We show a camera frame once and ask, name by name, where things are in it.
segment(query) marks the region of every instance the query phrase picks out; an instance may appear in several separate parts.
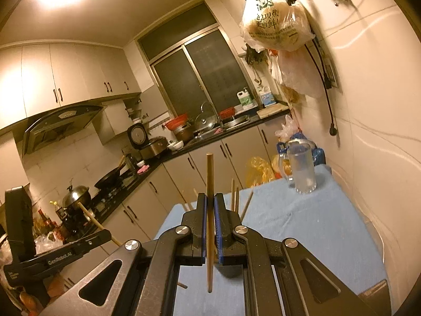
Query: clear plastic jug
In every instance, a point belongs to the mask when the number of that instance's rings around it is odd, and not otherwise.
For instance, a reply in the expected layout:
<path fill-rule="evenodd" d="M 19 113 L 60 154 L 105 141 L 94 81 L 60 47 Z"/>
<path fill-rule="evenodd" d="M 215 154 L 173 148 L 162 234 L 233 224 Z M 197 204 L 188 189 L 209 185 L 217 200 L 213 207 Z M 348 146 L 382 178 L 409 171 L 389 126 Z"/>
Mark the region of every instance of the clear plastic jug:
<path fill-rule="evenodd" d="M 287 181 L 293 181 L 300 194 L 308 194 L 316 188 L 316 176 L 312 150 L 309 144 L 292 143 L 286 153 L 279 155 L 279 170 Z"/>

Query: silver pivot bolt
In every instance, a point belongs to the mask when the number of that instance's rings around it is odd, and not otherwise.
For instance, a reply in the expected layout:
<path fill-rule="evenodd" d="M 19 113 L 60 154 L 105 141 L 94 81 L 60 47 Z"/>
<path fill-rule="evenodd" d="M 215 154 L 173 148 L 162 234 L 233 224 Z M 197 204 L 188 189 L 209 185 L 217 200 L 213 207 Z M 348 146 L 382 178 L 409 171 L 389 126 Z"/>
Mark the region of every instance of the silver pivot bolt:
<path fill-rule="evenodd" d="M 296 248 L 298 246 L 298 241 L 293 238 L 288 238 L 285 240 L 285 246 L 289 248 Z"/>
<path fill-rule="evenodd" d="M 240 225 L 235 227 L 235 233 L 237 234 L 246 234 L 248 232 L 248 228 L 246 226 Z"/>
<path fill-rule="evenodd" d="M 187 234 L 189 232 L 189 227 L 187 226 L 178 226 L 176 228 L 176 233 L 177 234 Z"/>
<path fill-rule="evenodd" d="M 129 251 L 132 251 L 139 247 L 139 242 L 137 242 L 136 240 L 129 240 L 126 242 L 125 247 Z"/>

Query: metal pot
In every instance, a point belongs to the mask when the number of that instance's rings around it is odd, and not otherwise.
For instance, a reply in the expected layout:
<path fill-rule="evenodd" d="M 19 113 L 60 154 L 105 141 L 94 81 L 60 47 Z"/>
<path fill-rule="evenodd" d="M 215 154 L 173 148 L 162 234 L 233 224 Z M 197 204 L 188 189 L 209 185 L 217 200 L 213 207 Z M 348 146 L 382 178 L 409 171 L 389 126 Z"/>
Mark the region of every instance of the metal pot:
<path fill-rule="evenodd" d="M 69 193 L 63 198 L 63 208 L 79 209 L 77 202 L 81 202 L 85 208 L 89 208 L 91 202 L 91 195 L 89 194 L 89 188 L 83 185 L 79 185 L 73 188 L 70 185 L 67 190 Z"/>
<path fill-rule="evenodd" d="M 177 140 L 182 140 L 182 142 L 186 144 L 194 138 L 193 130 L 194 127 L 191 124 L 186 123 L 185 125 L 174 129 L 173 133 L 176 136 Z"/>

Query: cabinet handle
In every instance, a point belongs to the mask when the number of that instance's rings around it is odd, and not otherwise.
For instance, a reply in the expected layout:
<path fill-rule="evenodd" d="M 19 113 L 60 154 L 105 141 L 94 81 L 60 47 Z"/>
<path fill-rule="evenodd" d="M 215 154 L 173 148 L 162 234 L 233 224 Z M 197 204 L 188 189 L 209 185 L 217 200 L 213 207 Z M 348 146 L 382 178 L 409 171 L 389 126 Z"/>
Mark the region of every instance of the cabinet handle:
<path fill-rule="evenodd" d="M 264 142 L 266 142 L 269 145 L 269 143 L 267 142 L 266 134 L 264 133 L 263 129 L 262 129 L 262 134 L 263 134 Z"/>
<path fill-rule="evenodd" d="M 137 220 L 137 216 L 136 216 L 136 214 L 134 213 L 134 211 L 132 210 L 132 208 L 130 208 L 130 206 L 127 206 L 127 209 L 128 209 L 128 210 L 130 210 L 130 211 L 133 213 L 134 218 Z"/>
<path fill-rule="evenodd" d="M 191 166 L 191 167 L 192 167 L 192 169 L 194 170 L 194 166 L 193 166 L 192 162 L 190 161 L 190 158 L 187 158 L 187 160 L 189 161 L 190 166 Z"/>
<path fill-rule="evenodd" d="M 231 153 L 231 151 L 229 150 L 228 144 L 227 144 L 227 143 L 225 143 L 225 146 L 227 147 L 228 153 L 229 153 L 229 154 L 230 154 L 230 156 L 232 157 L 232 153 Z"/>
<path fill-rule="evenodd" d="M 157 189 L 155 188 L 155 185 L 150 181 L 149 182 L 149 184 L 151 184 L 152 185 L 152 187 L 155 189 L 155 193 L 157 194 L 158 193 L 158 191 L 157 191 Z"/>
<path fill-rule="evenodd" d="M 132 220 L 132 218 L 130 217 L 130 215 L 127 213 L 126 210 L 123 210 L 123 212 L 127 215 L 127 217 L 130 219 L 131 223 L 134 223 L 134 221 Z"/>
<path fill-rule="evenodd" d="M 220 145 L 219 147 L 220 147 L 220 150 L 222 151 L 222 153 L 224 154 L 224 157 L 225 157 L 225 158 L 228 158 L 228 157 L 227 157 L 227 155 L 226 155 L 226 154 L 225 154 L 225 152 L 224 152 L 224 149 L 222 148 L 222 145 Z"/>

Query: table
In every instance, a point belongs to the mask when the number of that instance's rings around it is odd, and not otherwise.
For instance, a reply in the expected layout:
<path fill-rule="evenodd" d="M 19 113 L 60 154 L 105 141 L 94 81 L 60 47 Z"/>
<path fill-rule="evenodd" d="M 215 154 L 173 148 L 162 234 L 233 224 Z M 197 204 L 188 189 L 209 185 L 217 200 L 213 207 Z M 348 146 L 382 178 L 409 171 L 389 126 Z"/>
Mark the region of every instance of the table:
<path fill-rule="evenodd" d="M 382 257 L 351 201 L 333 180 L 328 167 L 315 167 L 317 188 L 299 195 L 279 179 L 254 188 L 243 224 L 274 240 L 295 238 L 355 294 L 387 279 Z M 240 192 L 240 213 L 250 189 Z M 231 195 L 224 195 L 229 208 Z M 180 225 L 184 210 L 175 205 L 156 238 Z M 227 279 L 216 269 L 213 292 L 207 293 L 206 265 L 180 268 L 174 316 L 244 316 L 243 278 Z"/>

